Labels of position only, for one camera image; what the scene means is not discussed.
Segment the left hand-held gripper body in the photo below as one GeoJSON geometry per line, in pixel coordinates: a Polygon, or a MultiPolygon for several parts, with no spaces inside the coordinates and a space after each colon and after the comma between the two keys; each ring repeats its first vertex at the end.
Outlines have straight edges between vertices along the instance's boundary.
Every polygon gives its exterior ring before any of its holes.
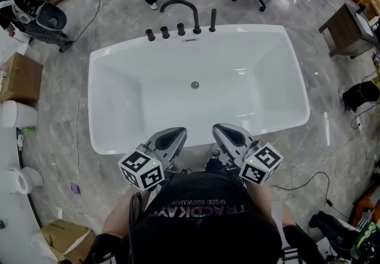
{"type": "Polygon", "coordinates": [[[140,191],[149,190],[161,183],[165,179],[164,171],[172,161],[169,150],[150,146],[140,144],[118,162],[125,180],[140,191]]]}

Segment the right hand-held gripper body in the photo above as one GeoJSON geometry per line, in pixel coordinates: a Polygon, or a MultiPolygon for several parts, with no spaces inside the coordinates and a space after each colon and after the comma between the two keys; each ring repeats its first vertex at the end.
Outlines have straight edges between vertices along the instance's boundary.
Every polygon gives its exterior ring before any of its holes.
{"type": "Polygon", "coordinates": [[[241,165],[239,177],[262,186],[274,175],[282,160],[283,156],[270,143],[266,143],[255,152],[248,151],[241,165]]]}

